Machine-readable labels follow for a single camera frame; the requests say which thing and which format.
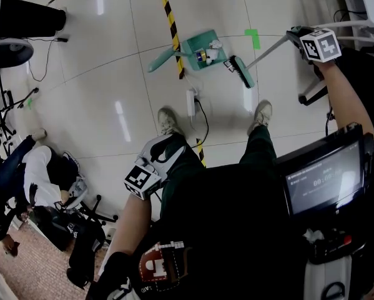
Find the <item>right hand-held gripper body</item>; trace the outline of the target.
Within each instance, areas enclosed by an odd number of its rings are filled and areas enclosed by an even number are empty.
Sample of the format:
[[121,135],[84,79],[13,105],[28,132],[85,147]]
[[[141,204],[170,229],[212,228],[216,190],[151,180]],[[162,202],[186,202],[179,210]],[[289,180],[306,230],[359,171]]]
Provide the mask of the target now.
[[326,63],[342,55],[337,37],[331,29],[296,26],[287,31],[287,37],[307,61]]

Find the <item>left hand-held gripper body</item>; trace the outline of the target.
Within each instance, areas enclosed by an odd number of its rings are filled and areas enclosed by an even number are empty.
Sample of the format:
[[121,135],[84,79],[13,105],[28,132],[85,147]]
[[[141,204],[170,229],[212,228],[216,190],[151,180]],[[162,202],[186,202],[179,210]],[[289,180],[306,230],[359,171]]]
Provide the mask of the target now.
[[166,154],[173,135],[163,135],[147,142],[137,155],[130,173],[124,179],[125,188],[137,198],[145,201],[162,188],[169,170],[184,153],[186,146],[175,153]]

